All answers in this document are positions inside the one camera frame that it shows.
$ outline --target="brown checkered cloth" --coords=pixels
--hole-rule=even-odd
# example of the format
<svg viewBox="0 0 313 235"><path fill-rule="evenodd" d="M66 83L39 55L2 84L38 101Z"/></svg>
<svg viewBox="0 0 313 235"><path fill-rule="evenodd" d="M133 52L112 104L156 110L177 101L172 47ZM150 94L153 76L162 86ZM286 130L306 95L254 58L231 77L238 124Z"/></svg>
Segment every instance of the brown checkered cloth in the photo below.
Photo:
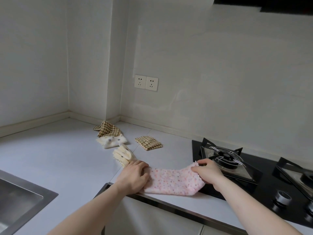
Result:
<svg viewBox="0 0 313 235"><path fill-rule="evenodd" d="M106 121L103 121L101 126L95 126L95 131L100 131L98 133L98 137L102 136L119 136L121 134L121 131L118 127L114 126L113 124L110 124Z"/></svg>
<svg viewBox="0 0 313 235"><path fill-rule="evenodd" d="M142 136L140 138L135 138L135 141L139 143L146 151L159 149L163 147L162 143L156 141L151 136Z"/></svg>

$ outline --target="gas stove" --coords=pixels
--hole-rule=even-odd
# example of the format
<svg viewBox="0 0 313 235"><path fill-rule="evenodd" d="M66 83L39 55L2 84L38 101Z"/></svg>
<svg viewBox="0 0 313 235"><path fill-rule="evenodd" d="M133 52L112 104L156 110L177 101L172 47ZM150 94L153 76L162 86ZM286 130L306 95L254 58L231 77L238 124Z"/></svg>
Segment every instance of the gas stove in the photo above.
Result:
<svg viewBox="0 0 313 235"><path fill-rule="evenodd" d="M209 158L222 173L281 218L313 228L313 171L281 158L279 162L192 141L193 161ZM201 193L225 200L212 185Z"/></svg>

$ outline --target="white countertop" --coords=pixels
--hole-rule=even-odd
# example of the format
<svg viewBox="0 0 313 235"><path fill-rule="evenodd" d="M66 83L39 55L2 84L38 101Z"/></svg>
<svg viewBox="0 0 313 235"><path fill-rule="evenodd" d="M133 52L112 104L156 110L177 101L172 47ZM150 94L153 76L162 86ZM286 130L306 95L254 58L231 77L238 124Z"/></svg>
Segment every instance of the white countertop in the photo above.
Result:
<svg viewBox="0 0 313 235"><path fill-rule="evenodd" d="M118 122L135 156L152 167L182 169L192 163L191 140ZM112 149L96 142L93 125L65 119L0 138L0 169L59 195L16 235L46 234L70 213L90 201L102 188L114 182L121 171ZM151 135L163 148L145 151L135 138ZM193 197L149 194L154 198L243 228L226 201L201 193ZM313 229L291 223L304 235Z"/></svg>

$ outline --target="kitchen sink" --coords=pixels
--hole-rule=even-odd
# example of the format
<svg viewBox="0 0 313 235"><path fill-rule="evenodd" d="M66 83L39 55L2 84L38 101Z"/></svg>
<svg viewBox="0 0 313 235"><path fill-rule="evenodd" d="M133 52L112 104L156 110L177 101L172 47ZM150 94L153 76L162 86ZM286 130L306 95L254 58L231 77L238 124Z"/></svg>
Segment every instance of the kitchen sink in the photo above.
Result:
<svg viewBox="0 0 313 235"><path fill-rule="evenodd" d="M11 235L58 194L0 170L0 235Z"/></svg>

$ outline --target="forearm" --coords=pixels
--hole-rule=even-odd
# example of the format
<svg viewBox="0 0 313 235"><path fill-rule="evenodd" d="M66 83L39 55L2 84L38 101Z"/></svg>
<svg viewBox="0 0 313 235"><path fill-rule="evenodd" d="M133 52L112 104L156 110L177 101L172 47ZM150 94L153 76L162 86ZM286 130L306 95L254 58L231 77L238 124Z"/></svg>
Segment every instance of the forearm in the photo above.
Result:
<svg viewBox="0 0 313 235"><path fill-rule="evenodd" d="M112 185L92 201L69 215L48 235L99 234L124 198L118 185Z"/></svg>
<svg viewBox="0 0 313 235"><path fill-rule="evenodd" d="M226 177L220 177L216 185L249 235L301 234Z"/></svg>

